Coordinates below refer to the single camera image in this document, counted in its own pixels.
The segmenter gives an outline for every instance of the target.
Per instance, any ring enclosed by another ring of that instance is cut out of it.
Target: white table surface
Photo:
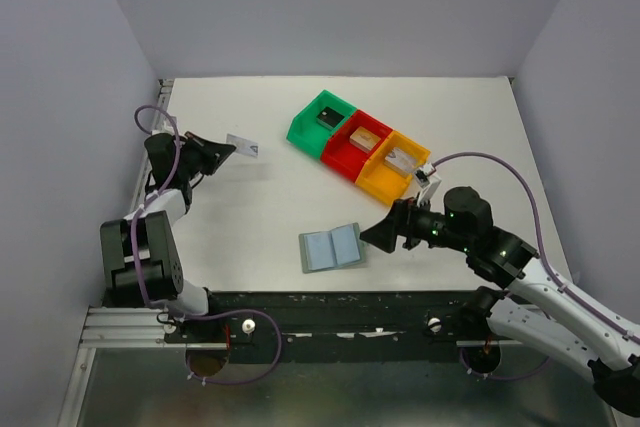
[[[177,79],[169,113],[182,132],[225,142],[255,140],[260,155],[232,155],[194,191],[189,214],[173,228],[185,276],[224,291],[459,290],[487,285],[464,256],[426,244],[385,254],[371,246],[362,268],[304,274],[298,234],[350,222],[362,229],[388,212],[358,187],[287,142],[293,117],[323,89],[431,150],[430,160],[464,150],[510,162],[539,202],[545,246],[568,268],[542,183],[506,78],[227,77]],[[452,187],[470,185],[491,203],[496,225],[535,245],[522,188],[503,167],[457,159],[439,169],[433,208]],[[412,185],[407,194],[414,194]]]

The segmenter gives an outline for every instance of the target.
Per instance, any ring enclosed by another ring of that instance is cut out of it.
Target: blue book
[[[305,273],[339,269],[364,262],[357,223],[326,232],[300,234],[302,270]]]

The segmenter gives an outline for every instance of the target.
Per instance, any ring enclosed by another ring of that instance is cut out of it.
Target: screw
[[[242,323],[242,331],[249,335],[251,332],[256,330],[256,323],[253,319],[247,319]]]
[[[431,332],[433,332],[434,334],[437,334],[442,330],[442,322],[437,317],[431,317],[427,322],[427,327],[429,327],[429,330]]]

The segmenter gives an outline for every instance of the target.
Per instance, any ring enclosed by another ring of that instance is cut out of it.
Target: plastic bin
[[[369,157],[356,179],[356,185],[387,205],[404,195],[412,177],[402,176],[384,164],[385,157],[395,147],[415,157],[419,164],[424,164],[430,154],[427,149],[394,130]]]
[[[325,107],[331,107],[344,115],[342,122],[332,130],[320,125],[316,119]],[[295,116],[291,127],[289,127],[287,140],[311,157],[320,159],[328,140],[356,110],[353,105],[336,97],[331,92],[323,90],[302,112]]]
[[[380,141],[369,152],[360,150],[349,141],[349,137],[358,127],[364,127],[372,134],[380,137]],[[387,127],[382,122],[365,114],[362,110],[357,110],[331,136],[320,160],[351,182],[355,182],[365,162],[382,145],[392,131],[391,127]]]

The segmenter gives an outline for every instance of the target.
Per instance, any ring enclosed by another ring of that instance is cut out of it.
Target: wooden block
[[[358,127],[355,132],[351,134],[351,137],[349,137],[349,142],[363,152],[368,153],[380,142],[380,137],[372,134],[364,127]]]

